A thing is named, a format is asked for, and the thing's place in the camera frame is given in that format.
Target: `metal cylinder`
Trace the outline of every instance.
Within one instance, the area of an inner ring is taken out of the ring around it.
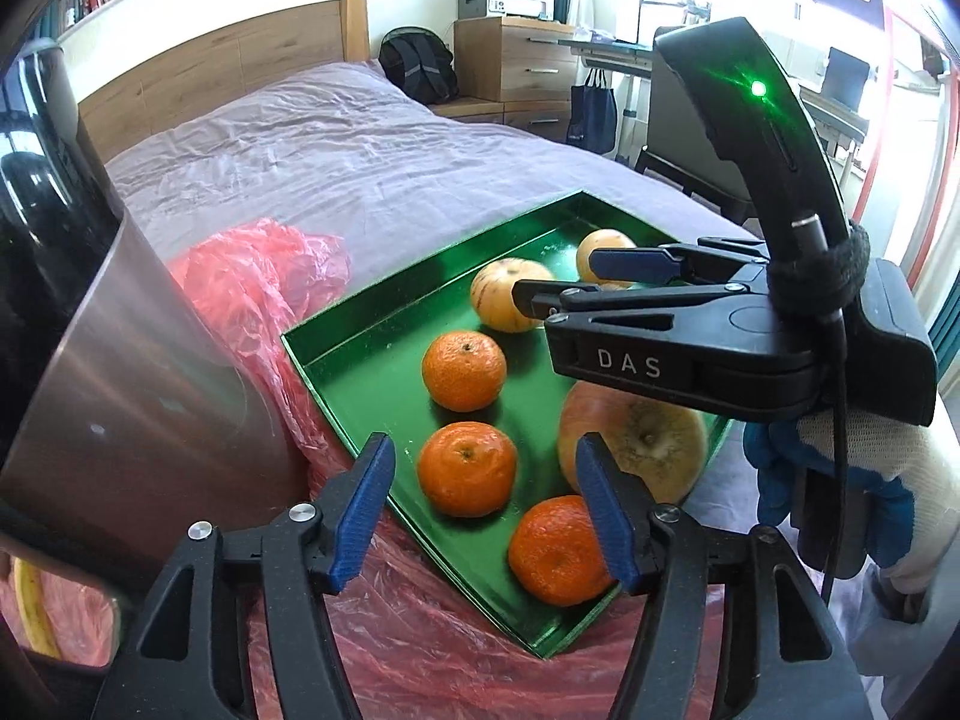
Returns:
[[[59,50],[3,91],[0,545],[136,597],[191,523],[303,500],[304,459],[117,199]]]

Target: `white glove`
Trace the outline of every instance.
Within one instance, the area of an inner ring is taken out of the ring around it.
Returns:
[[[757,519],[779,525],[797,467],[834,474],[833,415],[747,425],[744,451],[760,471]],[[867,551],[881,576],[901,594],[923,592],[960,530],[960,445],[940,396],[929,427],[852,410],[848,461],[848,483],[875,498]]]

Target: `black cable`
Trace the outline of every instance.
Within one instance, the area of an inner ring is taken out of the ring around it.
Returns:
[[[830,357],[833,365],[833,462],[836,465],[837,487],[840,501],[837,517],[837,532],[834,536],[827,563],[824,566],[824,584],[820,597],[825,605],[830,603],[833,580],[847,526],[847,477],[850,463],[847,457],[847,330],[843,313],[837,312],[829,324]]]

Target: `red plastic bag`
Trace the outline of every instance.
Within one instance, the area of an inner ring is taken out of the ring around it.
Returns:
[[[349,276],[342,242],[261,220],[197,245],[171,271],[211,330],[277,399],[309,459],[315,493],[347,466],[347,457],[296,375],[280,333],[342,295]],[[689,718],[709,716],[721,598],[714,592],[707,607]],[[571,650],[541,661],[498,632],[384,515],[362,575],[326,606],[368,718],[573,720],[607,716],[643,601],[618,599]],[[91,616],[77,595],[74,619],[56,619],[58,640],[82,637]],[[260,718],[280,720],[261,604],[250,618],[250,659]]]

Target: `green metal tray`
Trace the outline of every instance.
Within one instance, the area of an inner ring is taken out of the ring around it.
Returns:
[[[507,566],[507,545],[522,514],[545,498],[570,493],[560,473],[556,435],[573,380],[553,372],[542,328],[507,335],[483,327],[470,307],[469,287],[478,269],[504,256],[538,260],[558,279],[576,280],[577,245],[602,227],[621,230],[642,247],[671,240],[579,193],[440,251],[283,336],[320,410],[354,457],[373,431],[394,440],[397,477],[389,504],[424,551],[493,624],[541,658],[568,647],[618,589],[577,607],[555,608],[522,589]],[[421,358],[430,341],[458,329],[488,333],[507,357],[507,383],[500,397],[472,415],[437,406],[421,380]],[[478,520],[438,514],[416,480],[421,445],[436,429],[464,418],[496,425],[515,442],[520,460],[510,503]],[[704,418],[712,458],[728,420]]]

